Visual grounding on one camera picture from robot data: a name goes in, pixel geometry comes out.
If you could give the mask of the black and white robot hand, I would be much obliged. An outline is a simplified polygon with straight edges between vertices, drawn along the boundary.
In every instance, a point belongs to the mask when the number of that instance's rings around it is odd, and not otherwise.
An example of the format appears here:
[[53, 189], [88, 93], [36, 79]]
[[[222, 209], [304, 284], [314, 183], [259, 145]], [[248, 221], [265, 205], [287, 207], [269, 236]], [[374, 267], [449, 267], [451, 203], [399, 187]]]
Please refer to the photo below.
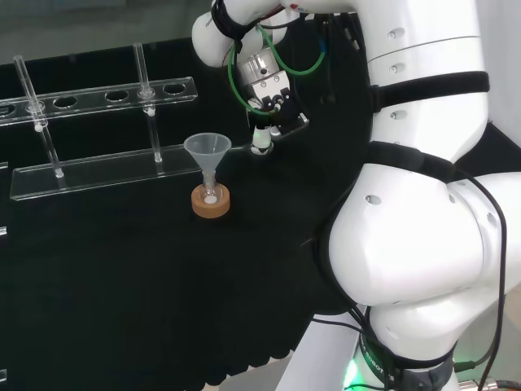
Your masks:
[[247, 120], [252, 132], [250, 151], [258, 156], [271, 153], [274, 142], [304, 130], [309, 119], [304, 114], [291, 88], [285, 71], [259, 79], [244, 86], [246, 102], [266, 115], [249, 111]]

